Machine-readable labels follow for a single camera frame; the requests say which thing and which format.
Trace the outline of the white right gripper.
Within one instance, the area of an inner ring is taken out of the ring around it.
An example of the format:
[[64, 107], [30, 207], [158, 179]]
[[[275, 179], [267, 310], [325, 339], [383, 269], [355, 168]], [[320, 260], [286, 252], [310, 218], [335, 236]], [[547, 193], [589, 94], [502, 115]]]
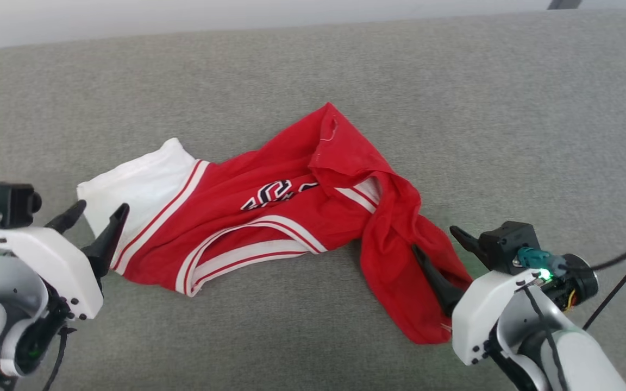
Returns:
[[[476, 237], [455, 225], [449, 227], [449, 232], [468, 253], [489, 266], [487, 253]], [[526, 269], [517, 275], [492, 270], [472, 282], [463, 295], [418, 245], [413, 244], [412, 250], [443, 314], [452, 318], [452, 347], [465, 365], [482, 360], [482, 346], [515, 292], [541, 275], [538, 269]]]

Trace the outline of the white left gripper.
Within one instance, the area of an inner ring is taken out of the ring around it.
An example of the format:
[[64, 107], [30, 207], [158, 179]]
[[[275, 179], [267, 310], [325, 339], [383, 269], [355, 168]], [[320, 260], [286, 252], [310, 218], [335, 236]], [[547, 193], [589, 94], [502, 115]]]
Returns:
[[131, 208], [122, 203], [94, 242], [80, 250], [63, 235], [80, 220], [86, 206], [85, 200], [78, 200], [45, 228], [0, 229], [0, 250], [11, 252], [60, 297], [77, 299], [70, 305], [74, 314], [94, 319], [104, 302], [96, 278], [109, 272]]

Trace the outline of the red and white basketball jersey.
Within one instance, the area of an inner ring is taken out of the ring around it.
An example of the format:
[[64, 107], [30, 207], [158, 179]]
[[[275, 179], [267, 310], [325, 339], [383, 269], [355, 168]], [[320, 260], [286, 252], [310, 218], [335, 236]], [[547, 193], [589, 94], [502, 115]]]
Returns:
[[391, 319], [415, 344], [440, 344], [452, 322], [413, 248], [460, 289], [472, 282], [449, 237], [420, 214], [419, 191], [330, 103], [222, 163], [169, 139], [80, 183], [77, 196], [95, 236], [130, 207], [111, 270], [189, 297], [234, 270], [359, 239], [362, 273]]

